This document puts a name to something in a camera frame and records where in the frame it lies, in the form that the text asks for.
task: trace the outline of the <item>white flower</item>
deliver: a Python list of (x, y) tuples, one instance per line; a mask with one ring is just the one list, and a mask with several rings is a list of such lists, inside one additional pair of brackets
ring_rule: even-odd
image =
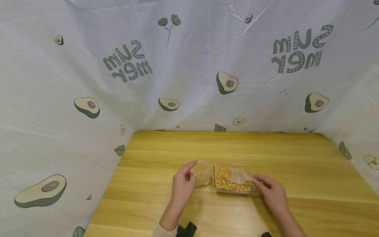
[(239, 126), (239, 125), (242, 125), (245, 121), (246, 120), (244, 118), (238, 118), (238, 119), (233, 120), (233, 124)]
[(367, 155), (364, 157), (364, 160), (373, 170), (379, 170), (379, 159), (373, 157), (372, 155)]
[(125, 134), (125, 124), (120, 125), (120, 133), (121, 133), (121, 135)]

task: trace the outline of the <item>table surface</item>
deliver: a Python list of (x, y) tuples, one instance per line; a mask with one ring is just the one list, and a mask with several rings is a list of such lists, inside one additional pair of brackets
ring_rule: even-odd
[[(308, 237), (379, 236), (379, 197), (336, 146), (314, 133), (139, 131), (130, 139), (85, 237), (149, 237), (191, 160), (245, 163), (287, 191)], [(262, 196), (195, 189), (180, 223), (197, 237), (281, 236)]]

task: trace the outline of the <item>sleeve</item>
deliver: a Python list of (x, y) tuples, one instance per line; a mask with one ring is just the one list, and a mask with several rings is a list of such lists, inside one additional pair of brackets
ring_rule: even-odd
[(178, 232), (178, 227), (176, 227), (175, 230), (173, 231), (167, 231), (163, 229), (163, 227), (160, 224), (158, 224), (155, 227), (155, 230), (151, 237), (176, 237), (177, 232)]

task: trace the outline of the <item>clear plastic container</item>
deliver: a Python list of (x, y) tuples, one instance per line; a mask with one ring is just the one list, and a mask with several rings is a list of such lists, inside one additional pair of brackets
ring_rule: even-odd
[(229, 182), (225, 180), (222, 170), (219, 167), (222, 168), (237, 168), (244, 170), (248, 175), (251, 175), (250, 167), (246, 164), (214, 164), (213, 166), (213, 180), (215, 189), (218, 193), (230, 193), (230, 194), (242, 194), (242, 195), (248, 195), (248, 194), (255, 194), (256, 193), (256, 187), (249, 181), (246, 181), (242, 185), (238, 185), (232, 182)]
[(191, 172), (196, 176), (196, 186), (206, 186), (212, 181), (212, 165), (204, 161), (198, 161), (191, 169)]

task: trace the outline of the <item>corn kernel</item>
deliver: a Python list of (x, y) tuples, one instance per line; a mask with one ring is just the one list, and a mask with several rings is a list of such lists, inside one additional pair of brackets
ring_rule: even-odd
[(243, 184), (236, 184), (236, 183), (226, 180), (226, 179), (231, 179), (232, 175), (224, 167), (215, 165), (214, 172), (215, 172), (215, 185), (217, 189), (251, 192), (251, 187), (248, 181), (246, 181)]
[(199, 174), (196, 176), (195, 187), (206, 186), (212, 181), (212, 176), (206, 174)]

